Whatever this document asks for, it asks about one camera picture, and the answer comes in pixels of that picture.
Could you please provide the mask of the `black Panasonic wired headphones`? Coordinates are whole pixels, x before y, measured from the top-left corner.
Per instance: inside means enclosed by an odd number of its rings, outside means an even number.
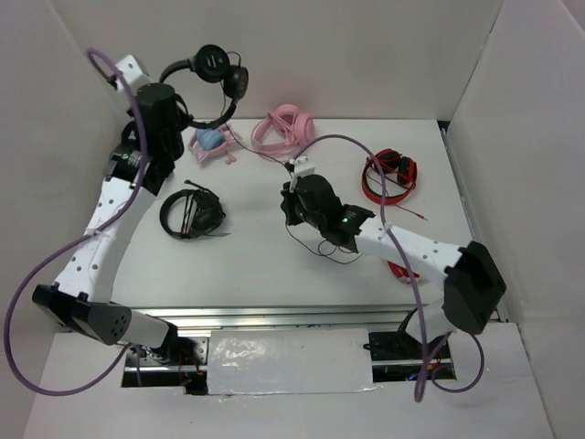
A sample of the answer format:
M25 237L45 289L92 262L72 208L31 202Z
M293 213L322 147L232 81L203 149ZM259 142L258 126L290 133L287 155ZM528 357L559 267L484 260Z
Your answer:
M186 128L192 127L195 130L216 129L223 124L228 124L228 120L237 109L238 101L244 97L247 91L249 81L248 70L239 62L232 64L229 61L228 52L222 48L215 45L205 45L192 58L181 59L167 66L161 73L158 83L166 84L165 80L180 70L190 70L207 83L219 83L222 87L223 96L230 99L228 109L223 111L216 120L209 123L195 121L188 113L184 101L183 103L179 102L179 109L186 117ZM171 210L169 225L172 230L179 230L184 205L185 201L182 199ZM347 233L350 223L346 215L355 212L356 209L345 205L341 218L336 226L338 234L335 236L323 236L325 240L339 248L343 247L352 252L355 249L355 243L353 242L353 236Z

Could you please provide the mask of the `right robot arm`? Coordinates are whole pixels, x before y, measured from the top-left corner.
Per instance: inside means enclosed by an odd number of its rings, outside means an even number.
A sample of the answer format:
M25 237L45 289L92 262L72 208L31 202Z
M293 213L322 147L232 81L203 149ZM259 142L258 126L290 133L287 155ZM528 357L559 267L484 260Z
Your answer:
M335 246L409 267L442 289L442 298L415 312L399 334L403 355L415 359L432 340L456 330L483 333L506 291L483 244L434 241L385 224L368 209L342 203L329 182L316 174L284 183L281 194L287 225L306 223Z

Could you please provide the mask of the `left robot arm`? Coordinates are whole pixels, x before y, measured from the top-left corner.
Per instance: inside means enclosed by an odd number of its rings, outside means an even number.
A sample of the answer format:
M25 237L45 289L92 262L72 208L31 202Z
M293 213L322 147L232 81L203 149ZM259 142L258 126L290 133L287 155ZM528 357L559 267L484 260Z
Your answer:
M105 345L142 345L158 364L173 362L180 343L164 320L112 301L113 284L131 238L152 206L175 162L185 151L175 89L150 78L133 55L117 62L123 75L110 84L129 85L144 130L130 121L106 166L101 194L68 264L51 285L38 286L33 302L61 325Z

